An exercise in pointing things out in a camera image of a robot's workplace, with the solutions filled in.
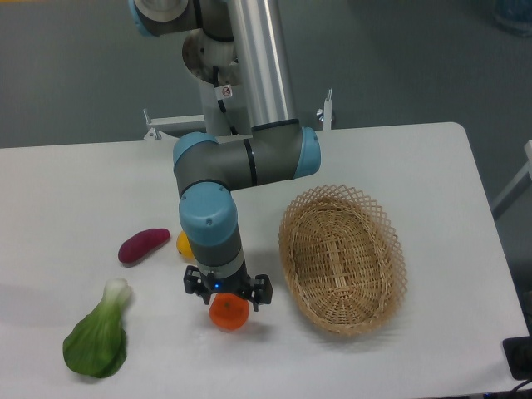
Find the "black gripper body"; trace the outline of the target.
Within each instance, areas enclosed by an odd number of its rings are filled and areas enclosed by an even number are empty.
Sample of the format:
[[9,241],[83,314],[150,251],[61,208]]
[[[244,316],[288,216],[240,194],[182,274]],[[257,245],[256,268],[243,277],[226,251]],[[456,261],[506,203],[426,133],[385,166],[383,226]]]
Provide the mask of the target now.
[[241,268],[236,273],[220,279],[205,276],[200,272],[195,272],[195,274],[198,277],[199,284],[197,295],[204,301],[209,301],[215,293],[230,293],[247,301],[252,299],[251,279],[245,268]]

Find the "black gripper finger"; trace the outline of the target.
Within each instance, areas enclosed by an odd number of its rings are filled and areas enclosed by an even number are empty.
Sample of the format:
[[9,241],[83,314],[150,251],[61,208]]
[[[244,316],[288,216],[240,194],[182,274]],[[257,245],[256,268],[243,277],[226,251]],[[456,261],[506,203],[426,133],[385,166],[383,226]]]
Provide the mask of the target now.
[[258,274],[254,278],[247,277],[241,285],[240,297],[251,303],[257,312],[262,305],[272,301],[273,286],[267,274]]
[[216,283],[213,272],[202,274],[196,266],[188,265],[183,280],[187,294],[195,294],[203,299],[205,305],[209,305]]

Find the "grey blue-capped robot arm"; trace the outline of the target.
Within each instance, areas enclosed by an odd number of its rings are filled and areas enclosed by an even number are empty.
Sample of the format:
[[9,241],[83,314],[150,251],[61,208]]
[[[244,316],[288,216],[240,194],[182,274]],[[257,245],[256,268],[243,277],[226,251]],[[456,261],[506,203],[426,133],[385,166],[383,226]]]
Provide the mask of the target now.
[[187,33],[183,58],[201,81],[244,92],[247,116],[222,125],[230,141],[190,132],[173,149],[180,225],[196,259],[185,270],[185,291],[205,302],[230,293],[255,308],[268,304],[269,277],[247,273],[232,194],[312,175],[321,164],[318,137],[294,106],[278,3],[132,1],[129,8],[147,36]]

